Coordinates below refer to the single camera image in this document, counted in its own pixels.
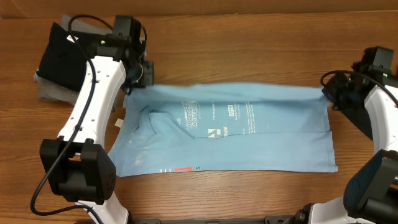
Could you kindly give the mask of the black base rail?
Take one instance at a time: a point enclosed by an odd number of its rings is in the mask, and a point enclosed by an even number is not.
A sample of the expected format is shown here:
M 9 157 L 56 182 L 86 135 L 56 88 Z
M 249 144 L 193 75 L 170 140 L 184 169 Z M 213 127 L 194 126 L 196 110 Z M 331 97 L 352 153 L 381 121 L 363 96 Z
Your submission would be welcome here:
M 268 216 L 260 219 L 220 219 L 220 220 L 160 220 L 130 219 L 128 224 L 294 224 L 294 216 Z

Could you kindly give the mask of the folded grey garment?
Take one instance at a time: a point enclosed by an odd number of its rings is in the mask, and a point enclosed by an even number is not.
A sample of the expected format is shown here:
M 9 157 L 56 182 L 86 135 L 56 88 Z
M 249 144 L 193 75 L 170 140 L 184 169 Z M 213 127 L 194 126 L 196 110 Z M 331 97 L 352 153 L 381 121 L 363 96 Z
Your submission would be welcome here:
M 62 21 L 60 25 L 67 30 L 68 23 L 71 17 L 64 15 L 62 16 Z M 74 105 L 79 95 L 79 91 L 69 90 L 63 86 L 60 86 L 54 82 L 40 78 L 35 73 L 34 80 L 37 82 L 38 86 L 38 96 L 42 100 L 47 101 L 66 101 Z

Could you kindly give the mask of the folded black garment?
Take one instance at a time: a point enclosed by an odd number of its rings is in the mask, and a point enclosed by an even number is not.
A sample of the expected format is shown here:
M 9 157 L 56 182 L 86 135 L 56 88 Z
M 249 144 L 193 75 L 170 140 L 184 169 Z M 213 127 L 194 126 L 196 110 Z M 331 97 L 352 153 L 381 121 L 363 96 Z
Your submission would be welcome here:
M 86 62 L 70 33 L 54 22 L 36 74 L 69 90 L 80 91 L 85 79 Z

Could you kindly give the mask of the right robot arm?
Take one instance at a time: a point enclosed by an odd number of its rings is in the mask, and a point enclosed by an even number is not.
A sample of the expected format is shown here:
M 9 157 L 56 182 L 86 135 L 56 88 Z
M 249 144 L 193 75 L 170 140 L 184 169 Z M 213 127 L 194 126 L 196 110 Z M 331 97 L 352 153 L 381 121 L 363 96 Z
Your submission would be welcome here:
M 342 196 L 309 203 L 295 215 L 265 217 L 284 224 L 397 223 L 397 76 L 394 51 L 368 47 L 351 70 L 321 76 L 322 92 L 334 110 L 342 112 L 373 141 L 373 156 L 349 180 Z

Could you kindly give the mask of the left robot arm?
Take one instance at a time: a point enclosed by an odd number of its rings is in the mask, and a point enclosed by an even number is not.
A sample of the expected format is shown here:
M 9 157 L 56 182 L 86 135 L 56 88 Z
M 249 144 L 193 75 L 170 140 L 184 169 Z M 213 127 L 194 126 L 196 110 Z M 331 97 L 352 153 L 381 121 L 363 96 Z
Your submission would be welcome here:
M 144 58 L 147 32 L 138 20 L 116 16 L 111 29 L 82 51 L 85 79 L 73 111 L 57 138 L 44 139 L 40 145 L 45 176 L 30 201 L 36 215 L 82 208 L 95 223 L 133 222 L 114 192 L 116 167 L 104 150 L 104 140 L 119 91 L 130 95 L 135 88 L 153 85 L 154 64 Z M 46 183 L 71 206 L 38 211 L 35 202 Z

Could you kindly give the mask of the light blue printed t-shirt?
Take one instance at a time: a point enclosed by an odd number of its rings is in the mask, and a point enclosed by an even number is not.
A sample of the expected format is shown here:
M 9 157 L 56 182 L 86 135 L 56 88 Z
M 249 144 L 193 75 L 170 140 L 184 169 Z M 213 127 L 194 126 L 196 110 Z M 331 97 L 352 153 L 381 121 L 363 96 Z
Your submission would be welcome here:
M 336 172 L 319 88 L 261 83 L 154 85 L 124 99 L 109 157 L 127 177 L 206 170 Z

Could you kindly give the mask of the dark navy garment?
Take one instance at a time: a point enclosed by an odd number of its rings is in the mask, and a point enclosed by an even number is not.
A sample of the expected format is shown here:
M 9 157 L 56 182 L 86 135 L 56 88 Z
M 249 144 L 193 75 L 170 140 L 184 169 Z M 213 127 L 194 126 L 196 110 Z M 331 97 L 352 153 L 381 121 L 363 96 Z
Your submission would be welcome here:
M 373 132 L 371 129 L 371 120 L 369 114 L 364 107 L 346 108 L 341 112 L 370 140 L 373 140 Z

